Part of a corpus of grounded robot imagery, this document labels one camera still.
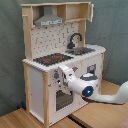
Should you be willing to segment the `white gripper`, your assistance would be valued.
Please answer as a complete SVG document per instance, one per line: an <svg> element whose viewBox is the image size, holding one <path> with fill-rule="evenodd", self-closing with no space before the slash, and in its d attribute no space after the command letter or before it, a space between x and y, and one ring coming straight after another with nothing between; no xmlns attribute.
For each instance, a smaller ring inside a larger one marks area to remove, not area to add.
<svg viewBox="0 0 128 128"><path fill-rule="evenodd" d="M66 65L60 65L58 67L58 72L61 85L71 88L78 84L78 78L72 68L69 68Z"/></svg>

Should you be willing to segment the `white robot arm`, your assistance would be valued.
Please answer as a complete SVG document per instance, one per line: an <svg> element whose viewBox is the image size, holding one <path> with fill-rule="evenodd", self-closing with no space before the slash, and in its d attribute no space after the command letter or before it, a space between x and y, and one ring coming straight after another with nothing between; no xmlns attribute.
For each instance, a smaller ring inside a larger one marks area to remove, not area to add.
<svg viewBox="0 0 128 128"><path fill-rule="evenodd" d="M60 85L80 95L86 102L116 105L128 102L128 81L120 86L115 95L101 95L98 87L99 80L96 75L85 73L80 78L77 78L74 70L66 65L60 65L58 72Z"/></svg>

